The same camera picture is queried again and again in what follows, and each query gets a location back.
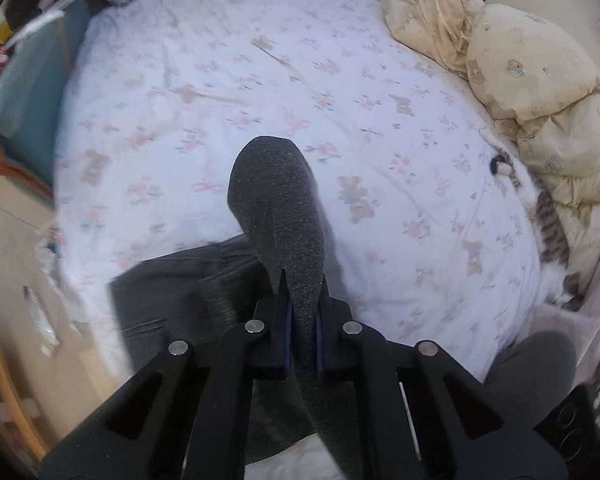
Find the white floral bed sheet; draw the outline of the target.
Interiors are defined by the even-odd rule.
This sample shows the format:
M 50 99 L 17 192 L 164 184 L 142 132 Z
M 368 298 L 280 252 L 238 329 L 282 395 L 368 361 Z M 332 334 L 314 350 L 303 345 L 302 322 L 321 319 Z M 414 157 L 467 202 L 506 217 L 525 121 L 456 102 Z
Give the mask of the white floral bed sheet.
M 143 321 L 200 338 L 237 320 L 221 271 L 258 266 L 227 191 L 258 136 L 312 170 L 332 293 L 493 376 L 539 288 L 532 227 L 490 170 L 488 114 L 390 37 L 380 0 L 137 0 L 85 26 L 54 155 L 60 268 L 116 384 L 157 351 Z

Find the dark grey pants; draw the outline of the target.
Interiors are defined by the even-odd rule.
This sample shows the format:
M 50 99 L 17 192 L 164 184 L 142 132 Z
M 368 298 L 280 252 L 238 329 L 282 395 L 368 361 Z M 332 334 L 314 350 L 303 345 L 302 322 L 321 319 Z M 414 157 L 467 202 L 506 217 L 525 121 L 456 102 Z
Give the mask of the dark grey pants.
M 326 238 L 312 171 L 288 140 L 250 141 L 234 162 L 227 200 L 242 236 L 144 261 L 116 278 L 111 293 L 135 375 L 173 341 L 200 346 L 248 322 L 287 284 L 291 369 L 280 382 L 253 384 L 247 465 L 318 434 L 315 309 L 321 290 L 329 292 Z

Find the teal bed footboard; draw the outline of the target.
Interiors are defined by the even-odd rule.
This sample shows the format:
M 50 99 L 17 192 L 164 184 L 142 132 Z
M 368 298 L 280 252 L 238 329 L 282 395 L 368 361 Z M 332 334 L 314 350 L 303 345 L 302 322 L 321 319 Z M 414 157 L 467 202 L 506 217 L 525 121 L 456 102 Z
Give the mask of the teal bed footboard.
M 92 12 L 76 0 L 19 41 L 0 75 L 0 177 L 53 198 L 54 153 L 65 85 Z

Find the cream bear print duvet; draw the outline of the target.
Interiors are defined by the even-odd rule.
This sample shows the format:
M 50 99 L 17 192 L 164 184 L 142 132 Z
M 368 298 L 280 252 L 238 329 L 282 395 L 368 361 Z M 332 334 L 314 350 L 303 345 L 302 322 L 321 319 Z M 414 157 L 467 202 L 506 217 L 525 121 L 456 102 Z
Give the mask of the cream bear print duvet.
M 543 179 L 588 287 L 600 260 L 600 71 L 545 18 L 482 0 L 384 0 L 391 36 L 468 81 Z

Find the light wooden furniture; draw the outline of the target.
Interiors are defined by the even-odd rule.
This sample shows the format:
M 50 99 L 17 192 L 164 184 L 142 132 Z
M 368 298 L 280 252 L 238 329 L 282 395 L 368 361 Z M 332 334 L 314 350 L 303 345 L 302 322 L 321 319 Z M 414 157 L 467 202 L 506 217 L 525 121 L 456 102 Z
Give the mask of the light wooden furniture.
M 0 443 L 28 467 L 38 466 L 50 449 L 35 423 L 41 418 L 35 400 L 20 396 L 0 346 Z

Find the silver snack wrapper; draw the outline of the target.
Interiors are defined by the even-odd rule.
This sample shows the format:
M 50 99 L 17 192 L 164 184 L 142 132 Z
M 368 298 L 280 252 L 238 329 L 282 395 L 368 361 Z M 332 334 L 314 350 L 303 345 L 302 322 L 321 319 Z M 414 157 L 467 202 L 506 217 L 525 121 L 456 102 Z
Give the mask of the silver snack wrapper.
M 29 286 L 23 286 L 22 294 L 34 328 L 41 336 L 41 351 L 44 356 L 53 356 L 60 346 L 60 341 L 44 306 L 38 295 Z

